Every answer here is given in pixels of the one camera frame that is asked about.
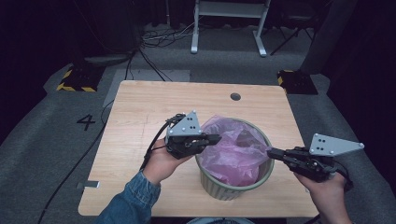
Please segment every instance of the wooden table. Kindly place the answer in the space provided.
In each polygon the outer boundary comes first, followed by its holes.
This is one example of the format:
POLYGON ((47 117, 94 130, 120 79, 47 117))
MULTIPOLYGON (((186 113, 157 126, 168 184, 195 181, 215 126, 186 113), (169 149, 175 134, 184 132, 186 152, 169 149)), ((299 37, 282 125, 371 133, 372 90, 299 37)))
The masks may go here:
MULTIPOLYGON (((203 125, 214 115, 244 119, 260 128, 274 147, 303 146, 285 92, 278 86, 187 82, 122 81, 92 165, 78 211, 97 216, 138 172, 143 156, 165 120, 196 110, 203 125), (239 93, 234 101, 230 95, 239 93)), ((289 168, 276 161, 260 187, 232 201, 209 196, 192 159, 162 182, 152 209, 155 217, 313 217, 318 213, 305 188, 289 168)))

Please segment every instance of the trash bag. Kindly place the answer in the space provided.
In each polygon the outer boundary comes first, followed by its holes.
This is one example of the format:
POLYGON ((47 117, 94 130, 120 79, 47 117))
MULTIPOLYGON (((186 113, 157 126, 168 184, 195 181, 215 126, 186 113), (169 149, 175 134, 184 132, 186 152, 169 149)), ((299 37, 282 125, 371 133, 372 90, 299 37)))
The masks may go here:
POLYGON ((221 140, 198 157, 201 166, 220 182, 245 187, 254 184, 259 166, 267 161, 267 146, 260 130, 238 119, 214 116, 203 126, 204 133, 220 134, 221 140))

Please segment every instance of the blue denim jacket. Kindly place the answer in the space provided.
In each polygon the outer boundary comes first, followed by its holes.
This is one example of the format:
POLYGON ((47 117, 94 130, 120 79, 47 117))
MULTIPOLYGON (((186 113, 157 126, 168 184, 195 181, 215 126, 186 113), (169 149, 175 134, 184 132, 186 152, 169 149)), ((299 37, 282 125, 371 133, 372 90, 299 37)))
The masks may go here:
POLYGON ((114 196, 94 223, 149 223, 151 208, 161 188, 151 184, 140 171, 114 196))

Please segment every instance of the gray carpet floor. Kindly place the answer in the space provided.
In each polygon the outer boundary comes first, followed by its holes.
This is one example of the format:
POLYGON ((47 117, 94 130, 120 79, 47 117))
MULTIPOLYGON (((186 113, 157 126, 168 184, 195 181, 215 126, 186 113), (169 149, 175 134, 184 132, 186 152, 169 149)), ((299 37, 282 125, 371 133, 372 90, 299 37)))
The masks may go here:
MULTIPOLYGON (((206 29, 200 34, 197 54, 190 53, 190 35, 165 48, 142 50, 161 70, 190 71, 190 82, 277 85, 276 72, 299 68, 310 40, 301 33, 274 56, 262 58, 251 33, 253 28, 206 29)), ((262 39, 271 51, 283 37, 278 30, 272 30, 262 39)), ((53 198, 41 223, 94 221, 94 217, 78 213, 82 190, 76 185, 88 178, 99 145, 99 141, 93 145, 92 142, 110 112, 110 108, 104 110, 104 103, 116 74, 125 71, 126 64, 108 67, 98 92, 56 91, 70 64, 50 77, 44 86, 47 97, 21 120, 0 147, 0 223, 37 223, 51 194, 85 153, 53 198), (84 131, 85 125, 77 121, 87 115, 92 115, 95 123, 84 131)), ((131 69, 151 68, 136 54, 131 69)), ((287 96, 305 145, 310 145, 314 133, 359 141, 326 95, 329 79, 323 75, 314 75, 312 79, 319 95, 287 96)), ((356 223, 396 223, 395 198, 364 151, 346 154, 338 160, 348 168, 355 182, 355 188, 346 194, 351 218, 356 223)), ((304 223, 308 219, 290 217, 288 223, 304 223)))

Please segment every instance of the chair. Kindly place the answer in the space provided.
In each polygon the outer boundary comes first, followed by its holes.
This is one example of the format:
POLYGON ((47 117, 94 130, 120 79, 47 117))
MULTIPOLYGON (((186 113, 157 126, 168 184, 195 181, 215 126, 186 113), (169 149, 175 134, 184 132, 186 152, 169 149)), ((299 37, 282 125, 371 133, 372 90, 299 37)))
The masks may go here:
POLYGON ((279 47, 274 49, 270 55, 274 55, 302 30, 304 30, 309 36, 312 44, 312 42, 315 40, 317 30, 326 18, 330 5, 332 4, 332 0, 322 1, 319 3, 319 5, 318 2, 319 1, 307 0, 280 0, 278 11, 280 14, 281 24, 279 25, 278 29, 282 32, 280 26, 283 26, 296 30, 291 36, 285 38, 285 41, 283 41, 279 47), (308 33, 307 29, 309 28, 314 29, 313 36, 308 33))

